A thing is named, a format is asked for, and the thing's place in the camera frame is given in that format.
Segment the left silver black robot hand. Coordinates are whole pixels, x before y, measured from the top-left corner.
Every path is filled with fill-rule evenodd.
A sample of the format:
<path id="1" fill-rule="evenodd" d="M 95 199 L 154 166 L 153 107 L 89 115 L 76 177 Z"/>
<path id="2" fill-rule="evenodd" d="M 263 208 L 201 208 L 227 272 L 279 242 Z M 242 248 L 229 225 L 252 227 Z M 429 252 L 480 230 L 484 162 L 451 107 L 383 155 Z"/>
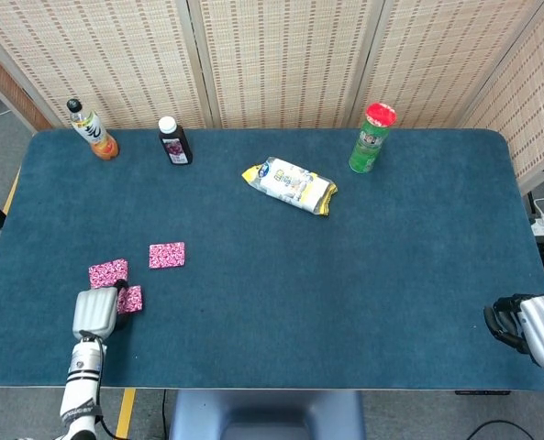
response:
<path id="1" fill-rule="evenodd" d="M 77 295 L 72 333 L 76 339 L 94 335 L 107 339 L 123 330 L 129 321 L 125 313 L 118 311 L 120 293 L 125 293 L 128 283 L 119 279 L 113 286 L 81 291 Z"/>

